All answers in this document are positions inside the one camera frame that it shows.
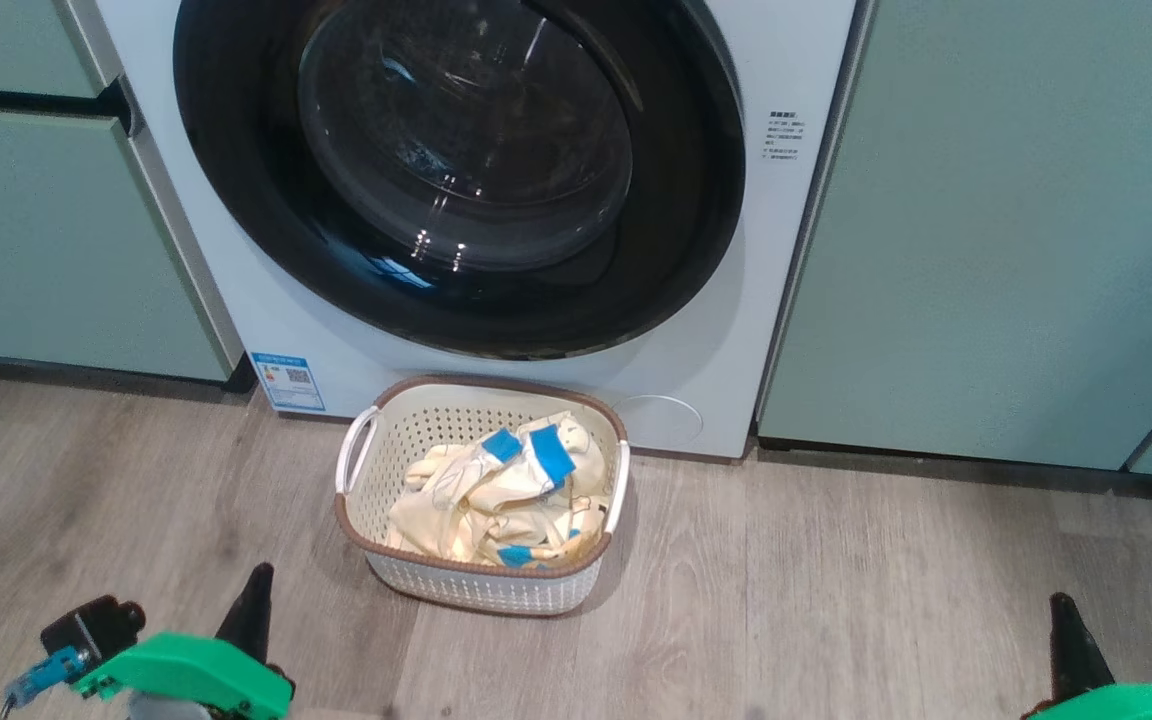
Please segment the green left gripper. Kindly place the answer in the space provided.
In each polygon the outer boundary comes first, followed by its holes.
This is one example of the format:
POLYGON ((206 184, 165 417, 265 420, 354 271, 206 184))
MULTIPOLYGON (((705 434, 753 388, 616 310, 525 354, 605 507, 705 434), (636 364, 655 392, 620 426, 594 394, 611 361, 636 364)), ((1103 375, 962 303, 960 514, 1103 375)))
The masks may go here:
POLYGON ((255 566, 215 638, 157 632, 77 679, 73 691, 105 702, 123 691, 159 694, 243 720, 282 720, 294 688, 266 665, 274 571, 270 562, 255 566))

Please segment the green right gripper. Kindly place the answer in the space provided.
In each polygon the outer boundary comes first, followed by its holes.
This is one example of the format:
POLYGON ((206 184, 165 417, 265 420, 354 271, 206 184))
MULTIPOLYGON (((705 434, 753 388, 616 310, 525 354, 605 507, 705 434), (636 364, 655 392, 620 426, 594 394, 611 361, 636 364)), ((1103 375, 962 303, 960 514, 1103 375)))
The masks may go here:
POLYGON ((1152 720, 1152 684, 1115 684, 1070 594, 1049 596, 1053 705, 1026 720, 1152 720))

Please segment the cream garment with blue patches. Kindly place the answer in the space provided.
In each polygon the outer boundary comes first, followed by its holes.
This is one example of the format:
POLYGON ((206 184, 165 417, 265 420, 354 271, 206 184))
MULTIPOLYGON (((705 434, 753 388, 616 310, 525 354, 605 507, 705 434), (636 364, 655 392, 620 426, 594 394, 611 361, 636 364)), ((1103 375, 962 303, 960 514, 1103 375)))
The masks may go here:
POLYGON ((473 561, 513 569, 576 564, 602 535, 612 473, 573 414, 513 430, 518 452, 467 497, 473 561))

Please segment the black round washing machine door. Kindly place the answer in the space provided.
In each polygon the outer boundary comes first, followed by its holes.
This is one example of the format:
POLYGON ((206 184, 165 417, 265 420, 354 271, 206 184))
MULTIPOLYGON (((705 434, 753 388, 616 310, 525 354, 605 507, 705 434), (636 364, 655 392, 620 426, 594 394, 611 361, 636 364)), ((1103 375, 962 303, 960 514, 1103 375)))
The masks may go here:
POLYGON ((685 0, 182 0, 202 170, 280 268, 477 357, 639 338, 717 272, 738 91, 685 0))

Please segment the cream perforated laundry basket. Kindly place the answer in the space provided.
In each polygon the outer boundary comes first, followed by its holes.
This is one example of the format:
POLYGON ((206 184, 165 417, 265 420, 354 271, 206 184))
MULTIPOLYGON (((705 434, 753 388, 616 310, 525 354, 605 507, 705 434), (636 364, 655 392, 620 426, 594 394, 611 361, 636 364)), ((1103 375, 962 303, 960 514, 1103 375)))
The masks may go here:
POLYGON ((417 376, 393 384, 353 419, 335 461, 335 520, 394 591, 461 609, 556 616, 593 592, 628 488, 626 424, 599 397, 521 381, 472 376, 417 376), (388 510, 408 468, 439 445, 482 445, 498 458, 518 452, 513 430, 573 414, 602 447, 612 473, 602 535, 576 564, 513 569, 431 559, 384 546, 388 510))

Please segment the white washing machine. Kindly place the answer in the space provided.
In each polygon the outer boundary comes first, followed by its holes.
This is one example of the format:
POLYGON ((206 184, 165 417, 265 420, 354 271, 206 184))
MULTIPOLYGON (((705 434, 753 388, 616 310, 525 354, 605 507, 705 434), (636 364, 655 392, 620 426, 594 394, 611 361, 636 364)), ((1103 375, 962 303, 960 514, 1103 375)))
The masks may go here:
POLYGON ((225 209, 180 118, 174 37, 182 0, 97 0, 189 227, 248 353, 303 357, 325 414, 353 418, 415 376, 484 376, 599 397, 680 397, 702 415, 684 450, 745 450, 858 0, 685 0, 736 83, 746 179, 730 247, 702 290, 655 328, 602 351, 505 361, 429 347, 362 323, 270 259, 225 209), (796 161, 764 161, 768 111, 797 111, 796 161))

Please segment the blue energy label sticker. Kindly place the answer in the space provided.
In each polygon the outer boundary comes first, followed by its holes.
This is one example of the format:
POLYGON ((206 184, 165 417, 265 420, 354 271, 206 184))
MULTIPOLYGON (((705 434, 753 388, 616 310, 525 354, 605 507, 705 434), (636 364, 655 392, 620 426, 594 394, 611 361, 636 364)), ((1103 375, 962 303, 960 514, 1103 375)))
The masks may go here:
POLYGON ((325 414, 321 391, 303 357, 248 353, 270 406, 291 414, 325 414))

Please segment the pale green drawer cabinet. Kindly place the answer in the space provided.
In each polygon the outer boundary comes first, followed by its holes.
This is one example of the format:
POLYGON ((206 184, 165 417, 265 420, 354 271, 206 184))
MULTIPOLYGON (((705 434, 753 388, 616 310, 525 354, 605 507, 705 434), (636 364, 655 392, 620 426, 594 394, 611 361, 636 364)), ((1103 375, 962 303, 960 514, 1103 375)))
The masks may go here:
POLYGON ((255 382, 97 0, 0 0, 0 363, 255 382))

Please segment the round filter cover panel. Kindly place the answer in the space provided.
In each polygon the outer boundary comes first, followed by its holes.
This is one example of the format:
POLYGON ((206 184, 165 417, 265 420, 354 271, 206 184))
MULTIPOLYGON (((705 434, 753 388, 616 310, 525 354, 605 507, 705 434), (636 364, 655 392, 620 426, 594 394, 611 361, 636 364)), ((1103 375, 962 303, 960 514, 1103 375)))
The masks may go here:
POLYGON ((628 442, 649 450, 684 450, 703 432, 702 415, 680 397, 635 395, 612 404, 626 425, 628 442))

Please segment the white text warning sticker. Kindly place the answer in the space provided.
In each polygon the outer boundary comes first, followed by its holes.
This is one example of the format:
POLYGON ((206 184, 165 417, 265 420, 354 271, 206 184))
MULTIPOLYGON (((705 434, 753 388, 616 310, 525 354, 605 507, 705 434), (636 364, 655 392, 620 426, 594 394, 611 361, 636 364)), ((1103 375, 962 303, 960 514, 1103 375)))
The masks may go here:
POLYGON ((805 132, 806 122, 797 111, 768 111, 761 132, 761 160, 796 161, 805 132))

